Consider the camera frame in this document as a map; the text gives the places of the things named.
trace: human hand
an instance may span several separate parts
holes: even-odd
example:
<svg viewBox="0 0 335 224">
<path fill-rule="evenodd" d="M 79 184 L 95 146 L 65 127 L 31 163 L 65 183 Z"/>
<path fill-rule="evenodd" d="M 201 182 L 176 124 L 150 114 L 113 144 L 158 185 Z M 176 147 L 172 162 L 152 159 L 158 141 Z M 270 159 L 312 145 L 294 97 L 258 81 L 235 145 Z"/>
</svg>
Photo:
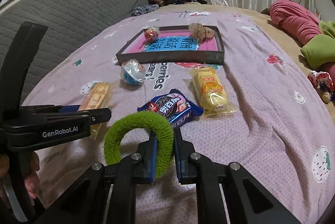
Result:
<svg viewBox="0 0 335 224">
<path fill-rule="evenodd" d="M 31 154 L 30 160 L 31 173 L 24 180 L 24 185 L 31 198 L 36 198 L 39 191 L 40 179 L 37 176 L 36 171 L 40 170 L 40 160 L 36 152 Z M 9 169 L 9 158 L 6 154 L 0 155 L 0 178 L 7 174 Z"/>
</svg>

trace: green ring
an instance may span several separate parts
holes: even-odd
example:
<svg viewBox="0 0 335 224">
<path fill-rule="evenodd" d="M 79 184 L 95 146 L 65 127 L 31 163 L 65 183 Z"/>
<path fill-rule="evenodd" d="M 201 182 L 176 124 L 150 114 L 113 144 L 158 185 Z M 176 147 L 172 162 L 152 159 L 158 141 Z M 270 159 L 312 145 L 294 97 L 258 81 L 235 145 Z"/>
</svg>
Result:
<svg viewBox="0 0 335 224">
<path fill-rule="evenodd" d="M 120 162 L 120 144 L 125 134 L 133 129 L 150 129 L 157 136 L 156 178 L 161 177 L 173 156 L 173 130 L 166 118 L 152 111 L 140 111 L 116 121 L 106 134 L 104 155 L 108 165 Z"/>
</svg>

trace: yellow snack package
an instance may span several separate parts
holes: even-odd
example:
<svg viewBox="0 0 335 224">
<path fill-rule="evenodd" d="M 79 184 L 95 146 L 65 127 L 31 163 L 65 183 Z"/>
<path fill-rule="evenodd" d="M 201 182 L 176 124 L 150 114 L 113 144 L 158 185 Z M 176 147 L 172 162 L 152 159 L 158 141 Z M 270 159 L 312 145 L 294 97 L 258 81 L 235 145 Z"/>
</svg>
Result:
<svg viewBox="0 0 335 224">
<path fill-rule="evenodd" d="M 191 71 L 192 83 L 204 116 L 237 111 L 228 101 L 228 96 L 216 71 L 209 66 Z"/>
<path fill-rule="evenodd" d="M 96 82 L 85 96 L 78 111 L 107 108 L 112 97 L 112 84 L 108 82 Z M 91 125 L 91 138 L 96 139 L 100 131 L 101 124 Z"/>
</svg>

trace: gray quilted headboard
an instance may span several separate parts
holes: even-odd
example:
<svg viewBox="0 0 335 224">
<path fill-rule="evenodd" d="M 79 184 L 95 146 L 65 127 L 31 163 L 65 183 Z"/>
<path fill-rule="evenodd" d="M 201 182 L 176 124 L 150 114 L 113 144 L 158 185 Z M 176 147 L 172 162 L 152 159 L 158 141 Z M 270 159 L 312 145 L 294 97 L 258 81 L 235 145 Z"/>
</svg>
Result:
<svg viewBox="0 0 335 224">
<path fill-rule="evenodd" d="M 0 14 L 0 66 L 24 21 L 49 29 L 26 77 L 21 103 L 36 84 L 73 51 L 105 28 L 130 17 L 148 0 L 21 0 Z"/>
</svg>

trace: blue snack wrapper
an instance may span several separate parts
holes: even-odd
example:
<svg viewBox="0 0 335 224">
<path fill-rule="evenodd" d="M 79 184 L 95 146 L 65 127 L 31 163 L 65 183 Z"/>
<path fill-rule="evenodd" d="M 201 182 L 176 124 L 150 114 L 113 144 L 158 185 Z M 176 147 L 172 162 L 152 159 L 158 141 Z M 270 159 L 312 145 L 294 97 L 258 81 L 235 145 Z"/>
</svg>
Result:
<svg viewBox="0 0 335 224">
<path fill-rule="evenodd" d="M 201 116 L 203 108 L 189 101 L 180 91 L 172 89 L 166 95 L 156 96 L 137 111 L 153 111 L 166 117 L 172 127 L 181 127 L 194 116 Z"/>
</svg>

